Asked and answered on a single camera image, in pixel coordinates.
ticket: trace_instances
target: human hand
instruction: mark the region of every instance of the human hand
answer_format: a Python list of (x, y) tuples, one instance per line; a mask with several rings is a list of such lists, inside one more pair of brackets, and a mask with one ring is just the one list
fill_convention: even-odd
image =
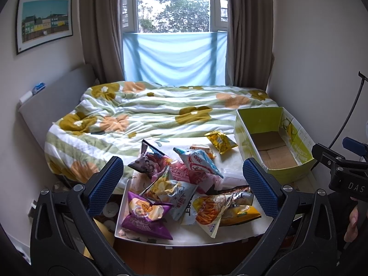
[(357, 238), (358, 236), (358, 228), (357, 228), (358, 217), (359, 217), (358, 206), (356, 206), (351, 211), (350, 216), (349, 216), (350, 223), (347, 227), (347, 230), (344, 236), (345, 242), (352, 242)]

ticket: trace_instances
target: black cable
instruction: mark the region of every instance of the black cable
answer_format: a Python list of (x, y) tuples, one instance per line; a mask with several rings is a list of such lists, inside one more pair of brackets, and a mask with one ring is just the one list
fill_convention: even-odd
[[(359, 99), (359, 97), (360, 97), (360, 93), (362, 92), (362, 89), (363, 89), (364, 81), (368, 81), (367, 77), (366, 77), (366, 76), (364, 76), (362, 73), (360, 73), (360, 72), (359, 72), (359, 73), (358, 73), (358, 75), (359, 75), (359, 77), (361, 77), (361, 78), (362, 78), (362, 81), (360, 82), (360, 87), (359, 87), (358, 93), (357, 93), (357, 95), (356, 95), (356, 97), (355, 97), (355, 100), (354, 100), (353, 106), (351, 107), (350, 112), (349, 112), (349, 114), (348, 114), (347, 118), (345, 119), (345, 121), (344, 121), (344, 123), (343, 123), (343, 125), (342, 125), (342, 127), (341, 127), (341, 129), (340, 129), (340, 131), (337, 133), (337, 135), (336, 135), (336, 137), (334, 138), (334, 140), (332, 140), (332, 142), (331, 142), (331, 144), (329, 145), (329, 147), (328, 147), (328, 148), (331, 148), (331, 147), (335, 144), (335, 142), (336, 142), (336, 140), (338, 139), (338, 137), (341, 135), (341, 133), (342, 133), (343, 129), (345, 128), (345, 126), (346, 126), (347, 122), (348, 122), (348, 121), (349, 121), (349, 119), (350, 119), (351, 114), (352, 114), (352, 113), (353, 113), (353, 111), (354, 111), (355, 106), (357, 105), (358, 99)], [(318, 163), (319, 163), (319, 161), (317, 161), (317, 162), (313, 165), (313, 167), (312, 167), (310, 170), (312, 171), (312, 170), (313, 170), (313, 169), (318, 165)]]

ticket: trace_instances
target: wooden floor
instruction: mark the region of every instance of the wooden floor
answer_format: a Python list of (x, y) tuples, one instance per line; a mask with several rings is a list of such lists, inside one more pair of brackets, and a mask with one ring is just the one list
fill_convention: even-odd
[(114, 249), (140, 275), (227, 275), (246, 257), (260, 237), (208, 247), (165, 247), (115, 239)]

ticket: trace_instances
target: brown curtain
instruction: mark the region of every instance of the brown curtain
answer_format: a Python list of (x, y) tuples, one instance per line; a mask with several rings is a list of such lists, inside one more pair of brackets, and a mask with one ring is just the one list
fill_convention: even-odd
[(226, 84), (266, 90), (272, 64), (273, 1), (229, 0)]
[(120, 13), (120, 0), (79, 0), (84, 60), (101, 83), (124, 80)]

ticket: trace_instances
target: tree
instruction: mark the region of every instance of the tree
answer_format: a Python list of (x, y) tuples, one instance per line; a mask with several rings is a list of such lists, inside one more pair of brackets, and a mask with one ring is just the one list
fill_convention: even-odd
[(154, 0), (162, 11), (153, 12), (147, 0), (138, 0), (141, 32), (208, 32), (207, 0)]

